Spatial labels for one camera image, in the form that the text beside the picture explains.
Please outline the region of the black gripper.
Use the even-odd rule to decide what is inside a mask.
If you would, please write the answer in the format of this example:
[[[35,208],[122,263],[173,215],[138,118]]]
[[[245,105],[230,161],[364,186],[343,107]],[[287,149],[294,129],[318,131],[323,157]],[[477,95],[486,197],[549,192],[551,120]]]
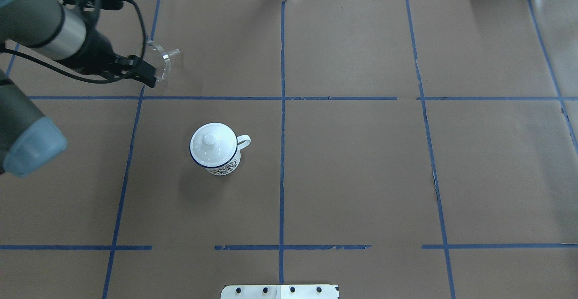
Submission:
[[[114,52],[106,36],[99,32],[87,35],[81,49],[81,73],[99,75],[105,79],[128,79],[141,82],[149,88],[157,83],[156,68],[136,55],[121,56]]]

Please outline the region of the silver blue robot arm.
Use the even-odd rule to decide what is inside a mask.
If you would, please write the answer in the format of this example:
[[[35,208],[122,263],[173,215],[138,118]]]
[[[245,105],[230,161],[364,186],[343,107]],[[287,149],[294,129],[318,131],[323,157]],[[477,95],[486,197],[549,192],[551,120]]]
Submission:
[[[97,25],[103,10],[124,4],[136,11],[140,54],[117,54]],[[147,87],[158,81],[145,60],[147,33],[134,0],[1,0],[1,53],[89,84],[132,79]],[[68,141],[51,118],[1,72],[1,173],[24,178],[55,159]]]

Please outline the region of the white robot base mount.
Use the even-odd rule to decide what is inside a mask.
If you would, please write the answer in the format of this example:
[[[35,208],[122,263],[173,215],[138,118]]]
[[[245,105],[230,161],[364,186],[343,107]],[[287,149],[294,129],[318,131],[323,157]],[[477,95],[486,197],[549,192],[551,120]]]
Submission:
[[[338,285],[229,285],[221,291],[221,299],[339,299]]]

